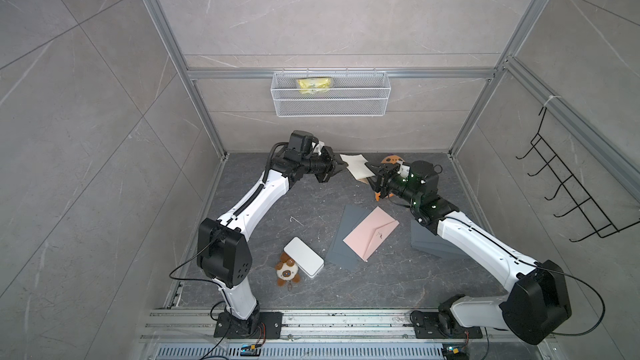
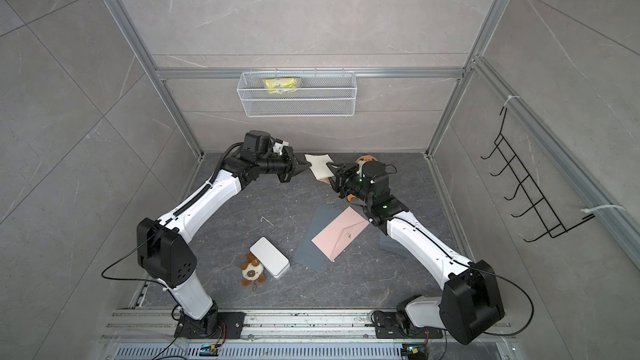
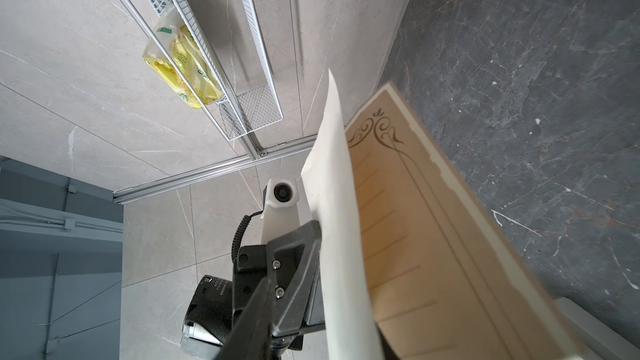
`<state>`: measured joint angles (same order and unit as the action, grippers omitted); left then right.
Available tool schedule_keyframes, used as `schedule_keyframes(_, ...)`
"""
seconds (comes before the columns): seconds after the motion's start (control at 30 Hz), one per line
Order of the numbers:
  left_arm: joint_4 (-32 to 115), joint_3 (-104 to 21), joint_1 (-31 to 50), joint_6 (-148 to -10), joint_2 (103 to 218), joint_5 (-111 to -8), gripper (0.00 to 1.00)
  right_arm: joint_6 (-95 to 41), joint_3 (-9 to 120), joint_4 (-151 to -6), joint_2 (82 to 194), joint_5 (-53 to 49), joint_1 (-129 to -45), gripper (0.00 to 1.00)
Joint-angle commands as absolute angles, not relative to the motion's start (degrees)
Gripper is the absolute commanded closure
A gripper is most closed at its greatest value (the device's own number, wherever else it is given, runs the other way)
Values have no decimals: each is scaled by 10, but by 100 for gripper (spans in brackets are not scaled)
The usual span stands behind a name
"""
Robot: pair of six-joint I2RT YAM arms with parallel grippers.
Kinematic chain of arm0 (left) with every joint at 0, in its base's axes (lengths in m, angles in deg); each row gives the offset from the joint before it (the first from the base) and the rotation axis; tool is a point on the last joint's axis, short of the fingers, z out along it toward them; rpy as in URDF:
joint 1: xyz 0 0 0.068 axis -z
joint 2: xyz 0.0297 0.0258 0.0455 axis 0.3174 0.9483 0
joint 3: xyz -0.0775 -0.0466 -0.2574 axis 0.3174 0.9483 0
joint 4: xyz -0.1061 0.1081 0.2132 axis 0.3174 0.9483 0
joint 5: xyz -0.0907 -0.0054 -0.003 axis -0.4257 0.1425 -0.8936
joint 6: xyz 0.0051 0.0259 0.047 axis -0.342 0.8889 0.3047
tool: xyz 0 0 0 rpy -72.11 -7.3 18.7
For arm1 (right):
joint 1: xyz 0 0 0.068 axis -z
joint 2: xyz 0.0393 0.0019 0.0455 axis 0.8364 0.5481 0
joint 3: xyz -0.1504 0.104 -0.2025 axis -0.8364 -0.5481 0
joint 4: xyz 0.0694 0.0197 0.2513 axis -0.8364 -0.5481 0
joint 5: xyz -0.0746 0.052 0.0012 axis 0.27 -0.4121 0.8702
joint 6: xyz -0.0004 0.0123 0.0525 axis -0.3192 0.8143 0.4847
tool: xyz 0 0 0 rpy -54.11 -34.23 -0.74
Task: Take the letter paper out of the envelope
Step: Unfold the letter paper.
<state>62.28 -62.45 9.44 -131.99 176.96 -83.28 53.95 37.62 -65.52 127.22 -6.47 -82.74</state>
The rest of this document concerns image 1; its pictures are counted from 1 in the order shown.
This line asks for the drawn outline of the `grey envelope front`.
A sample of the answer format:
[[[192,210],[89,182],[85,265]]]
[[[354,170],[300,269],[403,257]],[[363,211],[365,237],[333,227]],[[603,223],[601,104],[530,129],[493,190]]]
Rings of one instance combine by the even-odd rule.
[[[468,255],[438,235],[432,234],[416,220],[411,221],[412,248],[444,259],[465,259]]]

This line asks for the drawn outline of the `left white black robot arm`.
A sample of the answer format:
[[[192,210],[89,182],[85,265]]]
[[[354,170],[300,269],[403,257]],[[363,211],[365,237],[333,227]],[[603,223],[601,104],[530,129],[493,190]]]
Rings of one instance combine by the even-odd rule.
[[[260,307],[248,281],[253,263],[248,241],[263,216],[303,176],[320,183],[348,166],[313,134],[295,130],[275,143],[260,179],[230,210],[198,227],[197,265],[223,295],[223,315],[231,329],[251,335],[258,329]]]

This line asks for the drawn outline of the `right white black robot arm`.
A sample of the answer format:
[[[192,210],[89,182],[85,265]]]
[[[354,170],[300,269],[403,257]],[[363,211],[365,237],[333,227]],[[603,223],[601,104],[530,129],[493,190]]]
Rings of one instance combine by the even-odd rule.
[[[496,328],[536,345],[570,319],[570,298],[560,266],[550,260],[540,263],[510,248],[442,198],[435,165],[426,161],[365,165],[372,172],[368,183],[375,193],[406,201],[422,227],[461,249],[506,290],[503,296],[460,294],[442,303],[438,327],[443,335],[465,328]]]

